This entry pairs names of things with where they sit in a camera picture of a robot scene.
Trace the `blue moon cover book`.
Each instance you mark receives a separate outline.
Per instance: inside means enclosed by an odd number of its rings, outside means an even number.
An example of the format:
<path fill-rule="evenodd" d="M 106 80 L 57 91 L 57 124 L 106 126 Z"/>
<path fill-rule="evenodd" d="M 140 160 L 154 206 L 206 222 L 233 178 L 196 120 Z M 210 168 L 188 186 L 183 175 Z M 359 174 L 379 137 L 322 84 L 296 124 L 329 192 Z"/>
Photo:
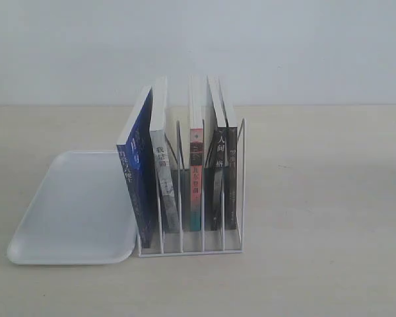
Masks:
<path fill-rule="evenodd" d="M 149 248 L 152 243 L 158 216 L 154 154 L 149 131 L 152 101 L 152 87 L 143 87 L 116 143 L 144 248 Z"/>

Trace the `dark brown book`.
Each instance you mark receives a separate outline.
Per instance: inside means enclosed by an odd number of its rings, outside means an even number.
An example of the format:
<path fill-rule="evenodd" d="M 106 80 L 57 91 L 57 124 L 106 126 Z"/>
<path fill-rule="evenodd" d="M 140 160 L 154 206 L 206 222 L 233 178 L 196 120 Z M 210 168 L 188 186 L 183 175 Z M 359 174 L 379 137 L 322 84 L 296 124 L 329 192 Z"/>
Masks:
<path fill-rule="evenodd" d="M 225 172 L 224 193 L 224 220 L 225 229 L 234 230 L 237 228 L 237 143 L 238 143 L 238 121 L 234 107 L 228 95 L 228 91 L 222 81 L 219 81 L 222 107 L 224 110 L 227 125 L 227 167 Z"/>

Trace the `red teal spine book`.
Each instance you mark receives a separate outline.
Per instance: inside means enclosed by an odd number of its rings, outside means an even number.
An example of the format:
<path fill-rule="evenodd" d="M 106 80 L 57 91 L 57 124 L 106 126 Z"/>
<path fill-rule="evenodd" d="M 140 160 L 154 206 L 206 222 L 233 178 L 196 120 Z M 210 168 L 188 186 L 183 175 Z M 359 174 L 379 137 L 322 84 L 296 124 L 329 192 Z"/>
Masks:
<path fill-rule="evenodd" d="M 190 230 L 201 230 L 202 171 L 204 127 L 202 118 L 202 89 L 198 76 L 190 76 L 189 97 L 189 170 L 190 170 Z"/>

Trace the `black book white characters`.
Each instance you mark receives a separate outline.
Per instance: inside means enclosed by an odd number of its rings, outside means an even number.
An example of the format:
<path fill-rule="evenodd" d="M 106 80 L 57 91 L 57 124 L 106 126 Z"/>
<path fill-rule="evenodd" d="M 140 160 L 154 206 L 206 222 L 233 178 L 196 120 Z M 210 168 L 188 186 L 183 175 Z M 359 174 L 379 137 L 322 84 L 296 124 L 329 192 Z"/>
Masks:
<path fill-rule="evenodd" d="M 222 180 L 225 167 L 226 149 L 226 119 L 222 106 L 220 82 L 216 77 L 209 77 L 209 88 L 215 114 L 215 126 L 213 131 L 211 167 L 213 168 L 213 195 L 211 202 L 211 230 L 217 230 L 221 219 L 221 193 Z"/>

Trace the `grey white spine book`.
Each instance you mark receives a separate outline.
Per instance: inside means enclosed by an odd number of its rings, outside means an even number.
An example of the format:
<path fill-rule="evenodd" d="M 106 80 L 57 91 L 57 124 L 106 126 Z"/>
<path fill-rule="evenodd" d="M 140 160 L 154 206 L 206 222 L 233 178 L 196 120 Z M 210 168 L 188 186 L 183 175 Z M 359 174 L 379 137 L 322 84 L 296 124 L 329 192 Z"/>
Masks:
<path fill-rule="evenodd" d="M 152 113 L 149 131 L 154 154 L 156 177 L 158 179 L 162 222 L 167 232 L 179 233 L 179 212 L 165 134 L 167 105 L 168 80 L 167 77 L 159 77 L 152 86 Z"/>

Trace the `white plastic tray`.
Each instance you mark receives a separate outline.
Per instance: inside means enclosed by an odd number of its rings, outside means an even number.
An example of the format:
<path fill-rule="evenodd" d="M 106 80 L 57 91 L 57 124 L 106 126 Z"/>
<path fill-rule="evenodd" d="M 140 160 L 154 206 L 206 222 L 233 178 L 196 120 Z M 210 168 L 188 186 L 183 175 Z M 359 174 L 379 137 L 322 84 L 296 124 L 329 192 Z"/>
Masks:
<path fill-rule="evenodd" d="M 7 248 L 17 265 L 102 265 L 126 260 L 136 220 L 116 152 L 54 158 Z"/>

